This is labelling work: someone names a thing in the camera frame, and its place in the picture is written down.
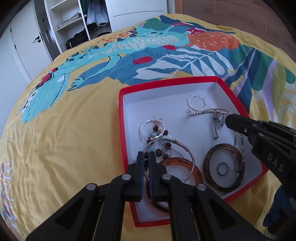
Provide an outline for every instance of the metal screw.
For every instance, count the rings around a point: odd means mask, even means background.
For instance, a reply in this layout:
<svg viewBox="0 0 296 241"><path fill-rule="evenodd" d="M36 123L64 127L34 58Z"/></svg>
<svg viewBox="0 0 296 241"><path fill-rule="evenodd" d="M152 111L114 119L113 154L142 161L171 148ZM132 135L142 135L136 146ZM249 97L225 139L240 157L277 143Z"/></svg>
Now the metal screw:
<svg viewBox="0 0 296 241"><path fill-rule="evenodd" d="M170 180L172 178L172 176L170 174L168 174L168 173L163 174L162 177L163 177L164 180Z"/></svg>
<svg viewBox="0 0 296 241"><path fill-rule="evenodd" d="M204 191L207 189L207 186L203 183L200 183L197 185L197 189L200 190L200 191Z"/></svg>
<svg viewBox="0 0 296 241"><path fill-rule="evenodd" d="M93 191L96 189L96 184L90 183L86 186L86 189L89 191Z"/></svg>
<svg viewBox="0 0 296 241"><path fill-rule="evenodd" d="M121 178L122 178L123 180L125 180L125 181L128 181L128 180L131 179L131 175L129 175L129 174L123 174L123 175L121 176Z"/></svg>

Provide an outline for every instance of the jewelry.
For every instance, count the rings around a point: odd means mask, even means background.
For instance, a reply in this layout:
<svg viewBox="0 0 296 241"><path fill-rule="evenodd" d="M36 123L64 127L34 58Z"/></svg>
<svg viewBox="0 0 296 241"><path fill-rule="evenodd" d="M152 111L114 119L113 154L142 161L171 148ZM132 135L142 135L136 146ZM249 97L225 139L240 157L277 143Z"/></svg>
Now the jewelry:
<svg viewBox="0 0 296 241"><path fill-rule="evenodd" d="M191 169L191 162L185 158L179 158L179 157L172 157L172 158L168 158L168 159L163 159L160 164L167 166L170 165L181 165L184 166L185 168L187 168L188 170ZM200 170L194 166L194 170L193 170L193 176L195 179L195 184L200 184L203 183L203 179L202 179L202 174L200 172ZM148 194L148 197L150 198L150 186L149 186L149 182L146 183L146 191ZM156 207L158 210L164 212L164 213L168 213L168 208L166 206L163 206L161 203L158 202L151 202L152 205L154 207Z"/></svg>
<svg viewBox="0 0 296 241"><path fill-rule="evenodd" d="M226 188L221 187L220 185L218 185L214 181L214 179L212 178L212 175L210 173L210 159L211 159L211 156L216 150L221 150L221 149L225 149L225 150L230 151L234 155L235 159L237 160L238 166L239 166L239 169L237 169L235 167L236 163L234 161L233 168L239 175L236 178L236 180L234 181L234 183L230 187L226 187ZM227 172L228 172L228 165L225 162L221 162L217 166L217 172L218 172L219 175L226 175ZM245 172L245 163L244 163L244 160L243 160L243 155L240 153L240 151L236 147L234 147L234 146L232 146L230 144L218 144L216 146L213 146L205 156L205 161L204 161L204 174L205 174L205 177L206 177L207 181L211 184L211 186L213 188L215 188L217 191L228 193L228 192L231 192L231 191L235 190L240 185L242 180L244 179L244 172Z"/></svg>
<svg viewBox="0 0 296 241"><path fill-rule="evenodd" d="M187 100L187 105L188 105L188 107L189 107L189 109L188 110L194 110L194 111L199 111L199 109L195 109L191 104L190 104L190 100L191 100L191 98L196 98L196 95L192 95L192 96L190 96L189 98L188 98L188 100ZM203 101L203 103L204 103L204 107L202 108L202 109L200 109L200 110L204 110L205 108L207 108L207 102L205 101L205 99L200 95L199 96L199 98Z"/></svg>
<svg viewBox="0 0 296 241"><path fill-rule="evenodd" d="M162 141L162 140L167 141L167 142L171 142L171 143L173 143L173 144L176 144L176 145L182 147L182 148L183 148L186 152L188 152L189 155L191 156L191 159L192 159L192 166L191 166L190 172L189 172L189 174L188 174L188 175L182 180L182 182L187 181L188 178L192 175L193 170L194 170L194 166L195 166L194 156L193 156L192 152L190 151L189 147L183 145L181 142L177 141L176 139L169 139L169 138L160 137L160 138L157 138L157 139L152 139L150 142L148 142L147 145L145 146L143 152L146 153L147 148L148 148L150 145L152 145L154 142L156 142L156 141ZM148 175L147 175L146 172L144 172L144 177L146 178L147 181L149 181L149 177L148 177Z"/></svg>
<svg viewBox="0 0 296 241"><path fill-rule="evenodd" d="M180 156L182 156L182 157L184 158L184 156L183 156L181 153L179 153L179 152L177 152L176 150L172 149L168 144L170 144L170 145L172 146L171 143L167 142L167 143L165 144L165 147L161 150L162 153L164 153L164 155L163 155L163 159L170 158L171 155L172 155L172 151L178 153Z"/></svg>
<svg viewBox="0 0 296 241"><path fill-rule="evenodd" d="M173 160L176 160L176 159L178 159L179 160L179 165L181 165L181 163L183 164L184 162L186 162L187 164L184 164L183 166L185 166L186 165L186 167L187 167L187 169L189 169L190 170L190 172L189 172L189 174L182 180L182 182L184 183L185 181L187 181L188 180L188 178L193 174L193 172L194 172L194 170L195 170L195 168L197 169L197 167L195 166L195 160L194 160L194 156L193 156L193 154L192 154L192 152L190 151L190 149L189 149L189 147L187 147L187 146L185 146L184 144L182 144L181 142L179 142L179 141L177 141L176 139L169 139L169 138L165 138L165 137L160 137L160 138L157 138L157 139L152 139L151 141L149 141L148 143L147 143L147 145L145 146L145 148L144 148L144 150L143 150L143 152L146 154L146 151L147 151L147 149L149 148L149 146L150 145L152 145L154 142L156 142L156 141L165 141L165 146L166 146L166 150L172 150L171 149L171 146L172 146L172 144L171 143L173 143L173 144L176 144L176 145L178 145L178 146L180 146L180 147L182 147L185 151L187 151L188 153L189 153L189 155L191 156L191 159L192 159L192 162L190 162L190 161L188 161L188 160L186 160L186 159L184 159L184 158L169 158L169 156L168 156L168 154L165 152L165 154L163 155L163 160L160 162L161 164L162 163L165 163L166 165L169 165L168 163L170 163L170 162L173 162ZM147 185L148 185L148 188L147 188L147 192L149 191L149 177L148 177L148 175L147 175L147 173L146 173L146 171L147 171L148 169L145 169L145 171L144 171L144 177L146 178L146 180L147 180ZM163 212L165 212L165 213L168 213L168 208L167 207L165 207L165 206L163 206L163 205L161 205L160 203L154 203L154 202L151 202L156 208L158 208L159 210L161 210L161 211L163 211Z"/></svg>
<svg viewBox="0 0 296 241"><path fill-rule="evenodd" d="M187 116L195 116L195 115L202 115L202 114L209 114L212 113L213 114L213 118L212 118L212 124L213 124L213 133L214 133L214 139L218 139L218 132L217 132L217 128L220 128L224 125L225 123L225 118L224 116L222 117L222 115L230 115L231 112L227 109L220 109L220 108L216 108L216 109L204 109L204 110L199 110L199 111L192 111L192 110L188 110ZM242 142L242 161L244 161L244 140L242 137L242 134L240 135L241 137L241 142ZM237 146L237 135L236 132L234 132L234 147Z"/></svg>
<svg viewBox="0 0 296 241"><path fill-rule="evenodd" d="M224 176L228 173L228 165L225 162L221 162L217 166L217 173Z"/></svg>
<svg viewBox="0 0 296 241"><path fill-rule="evenodd" d="M143 135L143 128L146 124L148 123L154 123L154 127L153 127L153 132L150 133L150 137L146 138L144 135ZM163 133L165 132L165 125L164 123L161 121L161 119L151 119L151 120L147 120L146 122L144 122L141 127L140 127L140 130L139 130L139 134L140 136L142 137L142 139L144 139L145 141L149 141L149 140L153 140L153 139L156 139L156 138L159 138L163 135Z"/></svg>

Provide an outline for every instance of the silver ring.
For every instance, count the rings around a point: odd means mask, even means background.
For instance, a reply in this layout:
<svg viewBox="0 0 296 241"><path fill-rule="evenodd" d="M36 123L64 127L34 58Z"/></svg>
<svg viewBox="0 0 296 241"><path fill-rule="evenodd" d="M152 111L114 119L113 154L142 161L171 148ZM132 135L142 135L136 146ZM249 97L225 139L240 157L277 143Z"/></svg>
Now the silver ring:
<svg viewBox="0 0 296 241"><path fill-rule="evenodd" d="M151 137L151 138L146 138L144 135L143 135L143 127L147 124L147 123L150 123L150 122L159 122L161 125L162 125L162 131L161 133L158 135L158 136L155 136L155 137ZM164 123L161 121L161 120L158 120L158 119L151 119L151 120L147 120L146 122L144 122L141 127L140 127L140 136L146 141L148 139L150 140L153 140L153 139L156 139L156 138L159 138L161 136L163 136L163 133L165 132L165 125Z"/></svg>
<svg viewBox="0 0 296 241"><path fill-rule="evenodd" d="M203 101L203 103L204 103L204 107L203 107L202 109L196 109L196 108L194 108L194 107L190 104L190 100L191 100L191 98L196 98L196 95L192 95L192 96L190 96L190 97L188 98L188 100L187 100L187 105L188 105L190 111L192 111L192 110L194 110L194 111L200 111L200 110L204 110L204 109L207 108L207 102L205 101L205 99L204 99L201 95L199 96L199 98L200 98L200 99Z"/></svg>
<svg viewBox="0 0 296 241"><path fill-rule="evenodd" d="M187 151L189 153L189 155L191 156L191 159L192 159L192 167L191 167L191 170L190 170L189 174L182 180L182 182L184 183L185 181L187 181L188 178L192 175L193 170L194 170L194 166L195 166L194 156L193 156L192 152L190 151L190 149L187 146L183 145L181 142L178 142L176 139L169 139L169 138L160 137L158 139L153 139L152 141L150 141L145 146L143 152L146 153L147 148L156 141L169 141L169 142L172 142L172 143L182 147L185 151ZM146 178L147 181L149 181L149 177L148 177L148 175L147 175L147 173L145 171L144 171L144 177Z"/></svg>

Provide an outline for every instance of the red box rim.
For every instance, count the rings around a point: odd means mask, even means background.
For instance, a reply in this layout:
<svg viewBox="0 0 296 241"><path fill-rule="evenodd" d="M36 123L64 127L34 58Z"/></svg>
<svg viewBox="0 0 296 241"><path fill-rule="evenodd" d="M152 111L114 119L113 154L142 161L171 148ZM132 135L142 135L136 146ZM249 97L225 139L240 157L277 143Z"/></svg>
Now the red box rim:
<svg viewBox="0 0 296 241"><path fill-rule="evenodd" d="M154 88L160 88L160 87L166 87L166 86L173 86L173 85L185 85L185 84L193 84L193 83L208 83L208 82L217 82L223 89L223 91L226 93L226 95L229 97L229 99L232 101L236 109L238 110L239 114L241 116L245 116L249 118L249 115L241 102L238 100L238 98L235 96L235 94L232 92L232 90L225 84L225 82L217 76L205 76L205 77L185 77L185 78L176 78L176 79L167 79L167 80L157 80L157 81L151 81L147 83L137 84L128 86L125 88L122 88L119 91L119 128L120 128L120 142L121 142L121 154L122 154L122 160L123 160L123 167L124 171L126 171L126 168L128 166L128 158L127 158L127 152L126 152L126 138L125 138L125 131L124 131L124 118L123 118L123 97L126 94L148 90L148 89L154 89ZM251 182L249 182L246 186L241 188L239 191L233 193L232 195L228 196L224 199L226 203L229 203L230 201L234 200L241 194L243 194L245 191L247 191L250 187L252 187L259 179L261 179L264 174L268 171L268 168L261 163L262 165L262 172L254 178ZM135 224L135 227L152 227L152 226L160 226L160 225L167 225L170 224L169 219L162 219L162 220L156 220L156 221L146 221L146 222L140 222L137 211L136 211L136 205L135 203L130 203L131 212L133 221Z"/></svg>

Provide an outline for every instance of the white wall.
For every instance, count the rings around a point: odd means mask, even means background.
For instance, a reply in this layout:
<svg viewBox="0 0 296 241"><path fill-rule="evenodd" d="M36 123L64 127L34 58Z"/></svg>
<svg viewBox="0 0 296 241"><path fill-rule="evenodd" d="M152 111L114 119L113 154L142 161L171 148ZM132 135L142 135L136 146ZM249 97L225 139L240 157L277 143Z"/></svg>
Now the white wall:
<svg viewBox="0 0 296 241"><path fill-rule="evenodd" d="M19 70L10 45L10 28L0 39L0 136L8 116L28 82Z"/></svg>

